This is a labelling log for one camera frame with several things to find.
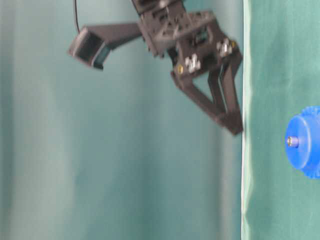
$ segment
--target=cable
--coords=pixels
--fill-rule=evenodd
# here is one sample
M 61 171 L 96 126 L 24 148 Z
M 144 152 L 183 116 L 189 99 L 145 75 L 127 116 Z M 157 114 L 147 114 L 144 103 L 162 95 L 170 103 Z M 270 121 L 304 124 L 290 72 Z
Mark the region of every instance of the cable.
M 74 25 L 75 29 L 80 33 L 79 23 L 78 23 L 78 8 L 77 8 L 77 0 L 73 0 L 73 15 L 74 15 Z

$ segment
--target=metal bolt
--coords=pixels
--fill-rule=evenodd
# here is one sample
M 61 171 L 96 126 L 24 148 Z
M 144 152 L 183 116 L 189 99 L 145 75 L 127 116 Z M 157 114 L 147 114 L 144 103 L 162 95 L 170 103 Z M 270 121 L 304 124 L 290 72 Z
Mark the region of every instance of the metal bolt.
M 192 54 L 192 57 L 187 57 L 185 59 L 185 65 L 188 67 L 189 73 L 194 73 L 201 69 L 201 62 L 198 60 L 197 54 Z
M 230 44 L 230 40 L 228 38 L 225 38 L 223 42 L 218 42 L 216 44 L 216 49 L 220 52 L 220 56 L 224 58 L 232 54 L 234 44 L 235 42 L 232 41 Z
M 176 68 L 178 71 L 178 74 L 183 74 L 184 73 L 184 66 L 182 66 L 181 64 L 178 65 L 178 67 Z
M 286 143 L 290 148 L 297 148 L 299 146 L 299 138 L 297 138 L 296 136 L 289 136 L 286 140 Z

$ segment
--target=bolt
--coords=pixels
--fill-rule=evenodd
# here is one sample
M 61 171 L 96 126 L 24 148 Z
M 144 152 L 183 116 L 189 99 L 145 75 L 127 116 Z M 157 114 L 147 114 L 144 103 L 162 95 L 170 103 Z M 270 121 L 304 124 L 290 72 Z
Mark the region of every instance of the bolt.
M 289 136 L 286 140 L 286 143 L 290 148 L 297 148 L 299 147 L 299 138 L 297 138 L 296 136 Z

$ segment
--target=dark green cloth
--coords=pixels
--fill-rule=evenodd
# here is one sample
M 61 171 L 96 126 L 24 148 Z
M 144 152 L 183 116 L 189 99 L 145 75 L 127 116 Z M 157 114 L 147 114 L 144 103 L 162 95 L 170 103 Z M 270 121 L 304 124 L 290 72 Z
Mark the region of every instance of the dark green cloth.
M 245 0 L 244 240 L 319 239 L 320 180 L 285 154 L 289 120 L 320 104 L 320 1 Z

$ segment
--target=screw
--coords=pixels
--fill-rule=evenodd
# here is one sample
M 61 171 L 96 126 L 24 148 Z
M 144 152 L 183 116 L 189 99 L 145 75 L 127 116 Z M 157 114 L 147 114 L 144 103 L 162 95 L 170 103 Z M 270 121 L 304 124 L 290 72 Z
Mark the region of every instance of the screw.
M 286 140 L 286 143 L 290 148 L 297 148 L 299 147 L 299 138 L 297 138 L 296 136 L 289 136 Z
M 177 71 L 178 71 L 178 74 L 180 74 L 180 75 L 183 74 L 184 73 L 184 66 L 179 64 L 177 67 Z

